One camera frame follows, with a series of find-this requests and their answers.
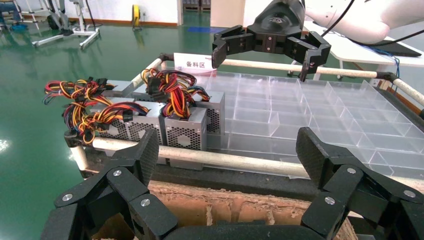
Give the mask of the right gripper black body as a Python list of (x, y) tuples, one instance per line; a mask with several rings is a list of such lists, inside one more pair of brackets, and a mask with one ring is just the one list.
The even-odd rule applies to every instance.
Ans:
[(246, 29), (254, 36), (252, 50), (264, 53), (289, 53), (300, 39), (305, 21), (303, 0), (273, 0)]

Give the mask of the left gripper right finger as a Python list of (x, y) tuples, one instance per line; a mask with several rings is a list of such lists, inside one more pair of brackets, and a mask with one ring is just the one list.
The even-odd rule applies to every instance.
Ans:
[(417, 189), (371, 170), (347, 148), (321, 141), (309, 127), (298, 130), (295, 149), (319, 190), (302, 216), (303, 227), (331, 240), (354, 212), (382, 239), (423, 239), (424, 196)]

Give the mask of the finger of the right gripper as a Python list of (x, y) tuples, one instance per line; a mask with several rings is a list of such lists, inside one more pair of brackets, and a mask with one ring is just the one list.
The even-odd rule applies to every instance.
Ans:
[(317, 32), (286, 40), (286, 55), (302, 64), (299, 80), (304, 82), (308, 74), (315, 74), (319, 66), (327, 62), (331, 45)]
[(217, 69), (228, 55), (252, 51), (254, 41), (255, 35), (247, 33), (242, 25), (236, 25), (216, 33), (212, 43), (212, 68)]

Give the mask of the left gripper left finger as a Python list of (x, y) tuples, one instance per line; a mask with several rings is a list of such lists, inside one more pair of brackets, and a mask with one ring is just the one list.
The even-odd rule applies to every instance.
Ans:
[(89, 240), (120, 214), (138, 239), (165, 239), (178, 219), (148, 188), (158, 155), (154, 130), (147, 130), (136, 145), (116, 151), (99, 173), (56, 198), (41, 238)]

